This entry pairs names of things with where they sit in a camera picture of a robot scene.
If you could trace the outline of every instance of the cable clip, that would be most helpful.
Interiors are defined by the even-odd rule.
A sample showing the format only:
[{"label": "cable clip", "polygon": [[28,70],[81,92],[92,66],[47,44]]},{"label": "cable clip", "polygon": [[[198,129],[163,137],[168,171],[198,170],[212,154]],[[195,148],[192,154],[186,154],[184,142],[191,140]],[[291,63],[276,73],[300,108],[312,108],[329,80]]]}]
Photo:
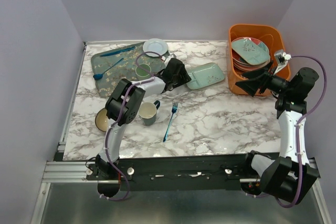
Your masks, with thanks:
[{"label": "cable clip", "polygon": [[295,127],[297,127],[297,126],[302,127],[303,124],[302,123],[296,124]]},{"label": "cable clip", "polygon": [[142,85],[142,83],[148,83],[148,82],[151,82],[151,81],[154,81],[154,80],[155,80],[155,77],[150,77],[149,79],[139,81],[139,82],[138,82],[137,84],[135,84],[135,85]]}]

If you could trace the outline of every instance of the black clamp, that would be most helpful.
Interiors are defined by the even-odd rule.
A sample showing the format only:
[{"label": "black clamp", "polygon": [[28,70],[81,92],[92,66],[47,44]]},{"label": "black clamp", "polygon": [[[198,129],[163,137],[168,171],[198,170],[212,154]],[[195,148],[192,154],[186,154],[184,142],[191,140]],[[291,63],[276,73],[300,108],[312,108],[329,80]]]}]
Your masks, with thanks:
[{"label": "black clamp", "polygon": [[[127,79],[121,79],[110,95],[109,99],[105,104],[105,109],[107,110],[106,116],[109,119],[117,120],[121,105],[126,95],[127,89],[132,85],[132,83]],[[135,118],[139,107],[141,105],[142,99],[145,95],[145,91],[138,87],[133,87],[128,94],[127,103],[125,104],[121,119],[118,123],[119,126],[123,124],[129,124]]]},{"label": "black clamp", "polygon": [[191,77],[185,70],[183,62],[172,58],[165,69],[155,74],[166,83],[164,91],[172,91],[173,89],[191,81]]}]

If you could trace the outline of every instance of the dish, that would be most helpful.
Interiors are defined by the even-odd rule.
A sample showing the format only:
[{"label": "dish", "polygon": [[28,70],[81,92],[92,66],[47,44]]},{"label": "dish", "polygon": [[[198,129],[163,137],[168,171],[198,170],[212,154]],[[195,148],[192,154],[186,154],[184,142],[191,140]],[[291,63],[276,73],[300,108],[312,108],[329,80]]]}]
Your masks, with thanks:
[{"label": "dish", "polygon": [[262,47],[263,44],[256,44],[253,38],[240,38],[231,43],[232,49],[236,51],[250,65],[260,65],[270,59],[269,52]]},{"label": "dish", "polygon": [[[161,39],[149,39],[143,44],[142,49],[144,52],[151,51],[157,52],[159,55],[163,55],[168,51],[168,45]],[[152,53],[148,53],[147,55],[150,57],[159,57],[158,55]]]},{"label": "dish", "polygon": [[[269,55],[269,49],[266,46],[265,43],[263,43],[261,40],[256,39],[256,38],[251,38],[251,37],[239,37],[234,39],[232,42],[238,41],[238,40],[250,40],[252,41],[254,44],[256,44],[259,48],[263,49],[268,55]],[[270,58],[268,60],[266,60],[263,63],[260,63],[258,65],[251,65],[248,62],[246,62],[246,60],[244,60],[236,51],[232,50],[232,59],[233,59],[233,64],[234,66],[243,71],[243,72],[247,72],[247,71],[253,71],[259,68],[264,67],[266,64],[268,64],[270,62]]]},{"label": "dish", "polygon": [[187,72],[191,77],[191,81],[187,83],[187,86],[191,90],[201,89],[225,79],[221,68],[214,62],[197,66],[187,70]]}]

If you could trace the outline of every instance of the green cup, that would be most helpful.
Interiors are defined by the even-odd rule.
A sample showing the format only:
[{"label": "green cup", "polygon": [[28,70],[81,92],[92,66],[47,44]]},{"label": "green cup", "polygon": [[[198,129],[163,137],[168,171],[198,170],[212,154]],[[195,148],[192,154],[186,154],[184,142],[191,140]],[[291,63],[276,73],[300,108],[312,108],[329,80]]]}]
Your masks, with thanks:
[{"label": "green cup", "polygon": [[[140,64],[139,67],[147,70],[148,72],[151,72],[152,69],[148,64]],[[138,66],[135,69],[135,74],[137,76],[137,79],[139,81],[143,81],[146,79],[149,79],[151,77],[151,75],[149,73],[147,73],[146,71],[144,71],[143,69],[139,68]]]},{"label": "green cup", "polygon": [[156,121],[157,110],[160,107],[160,101],[144,102],[140,105],[139,116],[141,117],[144,125],[152,125]]}]

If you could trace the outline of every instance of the orange bin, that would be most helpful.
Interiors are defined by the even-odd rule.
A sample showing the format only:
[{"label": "orange bin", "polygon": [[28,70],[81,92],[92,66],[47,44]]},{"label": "orange bin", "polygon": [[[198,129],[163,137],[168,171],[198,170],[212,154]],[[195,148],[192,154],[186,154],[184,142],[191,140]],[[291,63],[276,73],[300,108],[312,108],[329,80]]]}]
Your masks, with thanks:
[{"label": "orange bin", "polygon": [[[252,37],[264,42],[268,47],[269,54],[271,55],[271,59],[274,62],[273,67],[277,66],[277,62],[274,58],[274,53],[280,49],[283,49],[285,51],[285,46],[283,45],[280,32],[271,26],[237,24],[229,29],[229,40],[226,51],[227,79],[229,89],[233,94],[247,94],[244,90],[235,85],[237,81],[246,80],[243,76],[241,76],[243,72],[234,67],[232,59],[231,42],[239,37]],[[280,72],[278,72],[277,75],[282,78],[285,78],[286,80],[289,80],[290,78],[289,65],[287,65]],[[256,93],[256,95],[263,97],[270,94],[271,93],[269,90],[266,90],[263,94],[259,94],[258,92]]]}]

